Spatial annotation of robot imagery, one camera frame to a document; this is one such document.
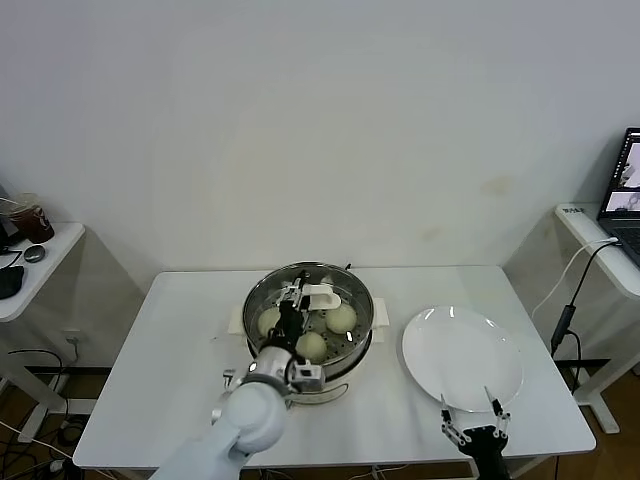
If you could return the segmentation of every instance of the table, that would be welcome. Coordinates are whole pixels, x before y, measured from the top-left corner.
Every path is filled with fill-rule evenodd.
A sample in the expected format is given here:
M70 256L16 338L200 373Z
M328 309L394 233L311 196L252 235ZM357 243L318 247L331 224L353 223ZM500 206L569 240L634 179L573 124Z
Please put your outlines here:
M55 235L43 244L47 250L44 259L38 263L31 264L26 263L21 256L14 264L25 267L22 288L13 297L0 300L0 323L14 321L24 312L58 265L84 234L84 226L80 223L54 223L52 225ZM11 250L24 251L31 245L33 244L29 240L23 240L11 247ZM0 266L8 264L12 259L12 255L3 255L0 257L0 262L2 262ZM13 383L39 403L24 425L22 429L24 434L18 437L18 441L30 442L48 412L64 413L66 411L66 402L57 392L64 387L68 375L60 377L57 382L57 388L54 391L51 388L54 383L51 383L50 386L45 385L25 369L15 356L7 355L6 350L0 350L0 376L2 377L2 380L0 380L0 392L9 383ZM68 401L69 413L72 414L88 414L95 404L92 400L84 399L69 399Z
M594 240L608 238L597 222L599 204L562 204L556 207L556 215L575 236L581 245ZM587 248L593 253L599 245ZM615 287L624 296L640 300L640 269L620 248L606 248L596 257L596 263L602 268ZM616 355L604 367L590 377L584 369L580 371L580 388L576 390L575 399L579 405L589 406L598 419L605 433L618 433L620 427L609 411L601 393L634 365L640 362L640 338L638 335L627 335L620 339Z
M280 441L248 467L381 465L467 461L440 432L439 402L399 359L404 326L430 304L486 314L518 343L524 384L512 413L505 456L585 452L595 440L522 304L499 267L361 268L352 272L385 299L390 325L372 345L349 392L319 406L294 407ZM156 277L84 434L80 467L156 469L210 423L222 371L245 367L243 339L227 334L229 315L268 272L177 272ZM491 414L457 413L464 428Z

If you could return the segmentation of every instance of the laptop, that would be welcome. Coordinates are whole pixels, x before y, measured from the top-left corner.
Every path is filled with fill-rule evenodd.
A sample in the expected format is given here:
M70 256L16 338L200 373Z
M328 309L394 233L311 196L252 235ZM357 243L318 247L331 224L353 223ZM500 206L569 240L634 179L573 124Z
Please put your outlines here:
M598 223L640 266L640 128L627 128Z

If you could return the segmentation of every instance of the wooden floor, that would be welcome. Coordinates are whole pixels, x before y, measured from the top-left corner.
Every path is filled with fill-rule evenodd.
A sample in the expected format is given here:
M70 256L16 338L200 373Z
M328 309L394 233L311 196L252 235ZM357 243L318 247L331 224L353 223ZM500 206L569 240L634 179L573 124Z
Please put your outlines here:
M98 375L74 376L68 382L63 391L63 395L70 395L75 398L97 398L106 378ZM558 479L561 480L640 480L640 378L632 373L625 375L617 383L609 387L604 395L607 404L611 408L618 421L621 433L617 435L605 435L600 431L598 424L588 409L583 409L594 434L596 435L598 446L591 453L583 455L563 456L560 458ZM33 401L19 390L10 387L0 397L0 419L5 423L18 426L31 408ZM49 416L40 433L47 433L55 430L62 419L61 415ZM44 438L47 442L59 445L55 440L55 433ZM15 436L11 432L0 426L0 467L2 461L5 464L16 459L16 455L6 454L6 443L12 441L10 451L26 451L34 458L18 458L6 471L0 472L0 479L10 475L18 474L36 463L45 462L51 458L46 447L40 445L30 445L28 447L13 446L17 444ZM59 447L61 450L71 454L72 447ZM553 480L555 459L549 459L525 475L519 477L522 480ZM347 480L354 475L366 474L369 469L365 467L355 468L308 468L308 469L288 469L283 471L284 475L273 473L269 478L278 479L291 477L293 480ZM437 464L437 465L410 465L401 470L385 472L386 480L418 480L432 478L468 477L469 468L464 463L459 464ZM16 477L19 479L34 479L30 473ZM96 472L87 472L87 480L104 479L105 477ZM243 480L258 479L256 471L246 471L242 474Z

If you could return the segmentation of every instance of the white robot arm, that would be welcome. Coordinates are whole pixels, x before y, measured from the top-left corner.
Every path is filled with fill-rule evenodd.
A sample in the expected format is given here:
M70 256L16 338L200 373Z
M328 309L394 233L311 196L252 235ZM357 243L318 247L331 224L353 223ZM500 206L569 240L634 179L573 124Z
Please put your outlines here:
M220 418L201 438L185 442L151 477L153 480L236 480L256 452L274 445L284 431L282 395L266 383L238 387Z
M280 320L264 342L244 378L230 385L211 429L187 440L151 477L153 480L235 480L254 453L282 436L293 391L319 391L322 367L311 365L295 350L308 319L309 296L303 294L304 272L279 299Z

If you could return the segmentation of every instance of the computer mouse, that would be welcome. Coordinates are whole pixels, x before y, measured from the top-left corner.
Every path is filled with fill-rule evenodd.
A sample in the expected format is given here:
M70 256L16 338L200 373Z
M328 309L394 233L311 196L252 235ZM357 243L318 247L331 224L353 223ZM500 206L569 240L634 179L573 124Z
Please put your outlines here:
M22 254L24 261L28 263L38 263L45 256L46 250L42 245L32 245Z

